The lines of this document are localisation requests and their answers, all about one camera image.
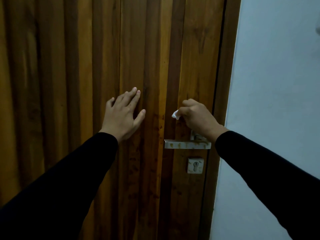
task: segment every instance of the long sleeve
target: long sleeve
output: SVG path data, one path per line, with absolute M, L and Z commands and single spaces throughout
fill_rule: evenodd
M 0 238 L 76 239 L 117 149 L 97 133 L 60 160 L 1 209 Z
M 319 179 L 233 131 L 220 135 L 215 147 L 292 239 L 319 238 Z

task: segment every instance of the finger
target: finger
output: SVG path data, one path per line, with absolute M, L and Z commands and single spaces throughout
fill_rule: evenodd
M 138 90 L 137 93 L 136 93 L 136 96 L 134 96 L 134 98 L 131 100 L 130 104 L 128 105 L 128 107 L 130 108 L 130 110 L 133 112 L 134 109 L 136 108 L 137 106 L 137 103 L 140 99 L 140 95 L 141 95 L 141 91 Z
M 135 128 L 135 130 L 139 128 L 139 126 L 141 125 L 145 117 L 146 117 L 146 110 L 142 109 L 138 114 L 138 116 L 136 117 L 136 119 L 133 121 L 133 127 Z
M 128 104 L 130 103 L 132 97 L 136 94 L 136 92 L 137 92 L 137 88 L 134 87 L 130 92 L 126 93 L 123 97 L 123 100 L 121 101 L 121 105 L 124 107 L 128 106 Z
M 114 104 L 115 104 L 115 105 L 120 104 L 121 101 L 123 100 L 123 97 L 126 95 L 126 93 L 128 93 L 128 92 L 125 92 L 125 93 L 119 95 L 119 96 L 117 97 L 116 101 L 114 102 Z
M 176 116 L 187 116 L 189 115 L 190 108 L 189 107 L 180 107 Z
M 109 99 L 109 100 L 106 102 L 106 107 L 107 107 L 107 108 L 111 108 L 111 107 L 112 107 L 112 103 L 113 103 L 114 100 L 115 100 L 114 97 L 111 98 L 111 99 Z
M 191 106 L 194 106 L 194 105 L 196 105 L 196 104 L 198 104 L 199 102 L 197 102 L 197 101 L 195 101 L 194 99 L 192 99 L 192 98 L 190 98 L 190 99 L 188 99 L 188 100 L 184 100 L 183 102 L 182 102 L 182 104 L 184 105 L 184 106 L 186 106 L 186 107 L 191 107 Z

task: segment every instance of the person's left hand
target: person's left hand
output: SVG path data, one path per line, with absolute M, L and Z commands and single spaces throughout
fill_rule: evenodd
M 106 113 L 99 132 L 113 135 L 120 143 L 132 136 L 145 118 L 146 110 L 142 109 L 134 120 L 134 109 L 139 101 L 141 91 L 133 88 L 130 92 L 114 97 L 106 102 Z

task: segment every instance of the lever handle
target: lever handle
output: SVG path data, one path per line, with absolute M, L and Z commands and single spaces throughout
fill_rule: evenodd
M 211 142 L 203 136 L 191 131 L 190 140 L 164 140 L 166 149 L 210 149 Z

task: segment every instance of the hand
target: hand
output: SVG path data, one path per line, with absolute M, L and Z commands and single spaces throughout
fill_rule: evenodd
M 114 97 L 106 102 L 106 113 L 102 128 L 99 132 L 113 135 L 120 143 L 132 136 L 145 118 L 146 110 L 142 109 L 134 120 L 134 109 L 139 101 L 141 92 L 133 88 L 125 92 L 114 101 Z
M 177 116 L 183 116 L 186 121 L 186 125 L 194 132 L 207 138 L 214 143 L 217 138 L 228 131 L 227 128 L 220 125 L 205 105 L 193 100 L 184 100 L 182 104 L 185 107 L 181 107 Z

